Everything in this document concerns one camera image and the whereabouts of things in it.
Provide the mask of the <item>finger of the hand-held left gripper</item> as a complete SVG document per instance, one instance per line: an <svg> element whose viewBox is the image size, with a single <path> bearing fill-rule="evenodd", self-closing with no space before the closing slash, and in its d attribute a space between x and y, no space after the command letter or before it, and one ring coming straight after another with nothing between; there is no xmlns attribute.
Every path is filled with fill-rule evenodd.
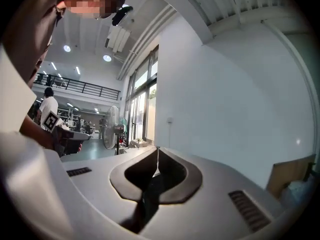
<svg viewBox="0 0 320 240"><path fill-rule="evenodd" d="M74 141L87 141L90 139L90 135L75 131L63 131L62 138Z"/></svg>
<svg viewBox="0 0 320 240"><path fill-rule="evenodd" d="M82 144L82 140L62 140L62 155L71 155L76 154L78 151L78 147Z"/></svg>

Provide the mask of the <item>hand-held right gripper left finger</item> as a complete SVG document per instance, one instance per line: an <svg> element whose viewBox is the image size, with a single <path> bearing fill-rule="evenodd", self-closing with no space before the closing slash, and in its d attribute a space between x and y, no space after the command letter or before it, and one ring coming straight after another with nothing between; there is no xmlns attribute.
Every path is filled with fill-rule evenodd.
<svg viewBox="0 0 320 240"><path fill-rule="evenodd" d="M67 171L90 169L71 180L103 215L133 233L143 229L149 215L145 196L158 167L158 148L138 148L95 160L61 161Z"/></svg>

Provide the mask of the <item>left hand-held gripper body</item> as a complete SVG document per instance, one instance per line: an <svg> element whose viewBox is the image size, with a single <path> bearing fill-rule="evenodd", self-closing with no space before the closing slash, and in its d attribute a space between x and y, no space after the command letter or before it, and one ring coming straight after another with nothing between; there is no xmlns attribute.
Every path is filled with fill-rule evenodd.
<svg viewBox="0 0 320 240"><path fill-rule="evenodd" d="M62 130L62 128L58 125L59 121L60 118L55 113L50 111L44 119L42 126L47 132L50 132L53 138L54 150L57 152L59 156L62 156L64 147L60 144L59 131Z"/></svg>

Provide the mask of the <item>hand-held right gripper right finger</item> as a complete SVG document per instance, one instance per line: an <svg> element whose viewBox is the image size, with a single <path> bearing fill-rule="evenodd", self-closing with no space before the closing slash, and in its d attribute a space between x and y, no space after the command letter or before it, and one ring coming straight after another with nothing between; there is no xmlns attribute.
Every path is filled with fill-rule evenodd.
<svg viewBox="0 0 320 240"><path fill-rule="evenodd" d="M142 234L254 234L284 212L234 168L167 148L158 150L158 207Z"/></svg>

